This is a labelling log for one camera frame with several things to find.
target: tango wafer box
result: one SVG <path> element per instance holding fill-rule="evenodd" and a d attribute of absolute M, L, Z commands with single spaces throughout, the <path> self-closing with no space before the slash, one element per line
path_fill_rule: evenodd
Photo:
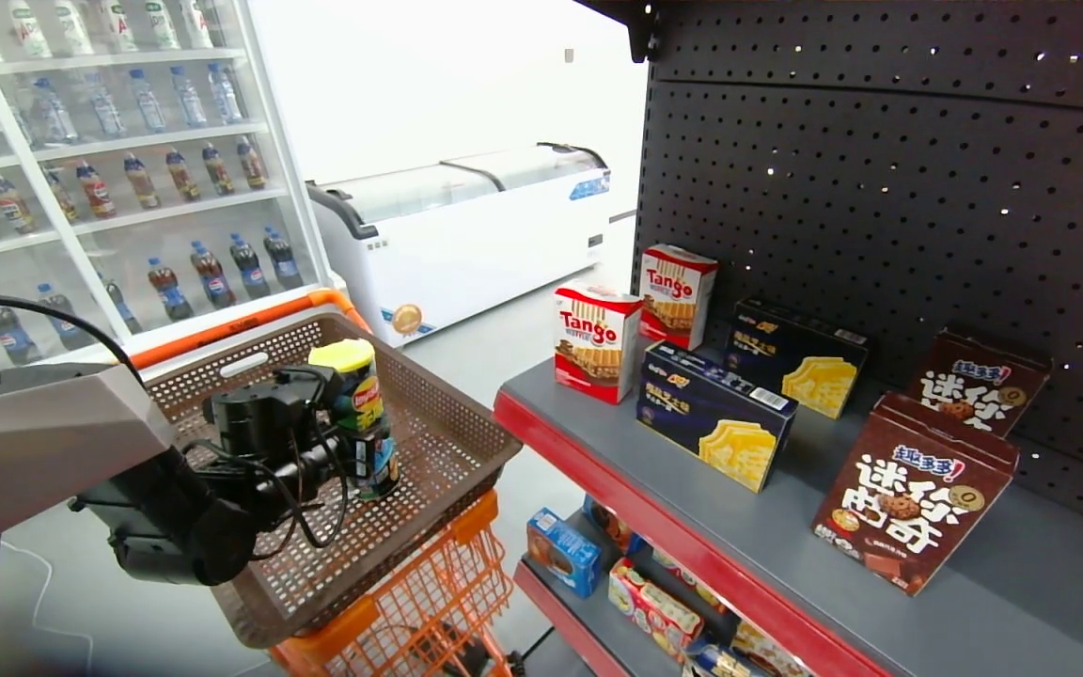
<path fill-rule="evenodd" d="M 752 492 L 764 487 L 795 413 L 795 400 L 678 346 L 645 350 L 638 420 Z"/>
<path fill-rule="evenodd" d="M 577 279 L 553 296 L 559 314 L 554 380 L 605 403 L 621 403 L 638 377 L 640 297 Z"/>
<path fill-rule="evenodd" d="M 641 335 L 691 351 L 704 341 L 717 261 L 675 245 L 654 245 L 641 253 L 639 295 Z"/>
<path fill-rule="evenodd" d="M 859 432 L 813 534 L 918 595 L 1018 468 L 1018 448 L 899 393 Z"/>
<path fill-rule="evenodd" d="M 749 297 L 734 308 L 726 367 L 837 419 L 869 350 L 866 336 Z"/>

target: brown plastic basket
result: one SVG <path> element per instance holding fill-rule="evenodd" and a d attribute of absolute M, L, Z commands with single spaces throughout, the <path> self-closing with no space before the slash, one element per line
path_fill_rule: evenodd
<path fill-rule="evenodd" d="M 400 458 L 399 487 L 378 502 L 350 500 L 344 530 L 334 545 L 315 549 L 298 531 L 283 554 L 255 561 L 237 578 L 213 588 L 232 629 L 248 647 L 268 648 L 327 625 L 493 487 L 499 468 L 521 448 L 486 407 L 331 305 L 240 334 L 210 356 L 147 382 L 147 389 L 174 424 L 180 444 L 214 439 L 214 428 L 199 409 L 207 395 L 266 380 L 278 366 L 305 363 L 313 347 L 355 338 L 373 342 L 377 354 L 379 387 Z M 260 364 L 229 372 L 250 363 Z M 210 452 L 190 455 L 193 466 L 209 458 Z M 318 500 L 339 505 L 343 490 L 340 481 L 330 481 Z M 336 513 L 312 510 L 306 519 L 324 535 Z M 274 549 L 285 529 L 262 535 L 258 552 Z"/>

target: floor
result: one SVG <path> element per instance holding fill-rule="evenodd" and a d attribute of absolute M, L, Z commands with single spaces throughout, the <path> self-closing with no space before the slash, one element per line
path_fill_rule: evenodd
<path fill-rule="evenodd" d="M 631 252 L 632 219 L 618 220 L 605 232 L 602 264 L 580 277 L 627 288 Z M 550 354 L 551 288 L 448 327 L 405 352 L 490 407 L 504 381 Z M 579 489 L 529 448 L 504 468 L 497 489 L 500 515 L 494 529 L 507 549 L 508 571 L 524 554 L 524 523 L 534 510 L 549 506 L 565 515 L 583 502 Z M 236 641 L 207 588 L 134 581 L 116 565 L 105 538 L 102 523 L 64 506 L 8 531 L 3 541 L 10 547 L 3 546 L 0 559 L 0 676 L 280 674 L 263 652 Z M 549 629 L 519 590 L 494 626 L 506 650 L 520 651 Z"/>

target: wafer image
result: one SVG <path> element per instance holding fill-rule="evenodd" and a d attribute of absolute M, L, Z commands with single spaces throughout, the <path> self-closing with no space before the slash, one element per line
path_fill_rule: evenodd
<path fill-rule="evenodd" d="M 854 365 L 838 356 L 809 356 L 796 372 L 783 377 L 782 391 L 812 411 L 837 418 L 857 374 Z"/>
<path fill-rule="evenodd" d="M 758 492 L 764 487 L 777 442 L 774 434 L 759 424 L 718 420 L 713 432 L 701 438 L 701 458 L 744 487 Z"/>
<path fill-rule="evenodd" d="M 688 301 L 656 301 L 653 296 L 644 297 L 644 305 L 650 314 L 663 323 L 671 333 L 688 333 L 692 330 L 695 321 L 695 303 Z"/>

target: chest freezer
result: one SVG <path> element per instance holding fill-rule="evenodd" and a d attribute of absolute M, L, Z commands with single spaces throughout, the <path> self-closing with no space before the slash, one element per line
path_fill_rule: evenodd
<path fill-rule="evenodd" d="M 596 153 L 540 143 L 309 193 L 353 304 L 403 346 L 596 264 L 608 190 Z"/>

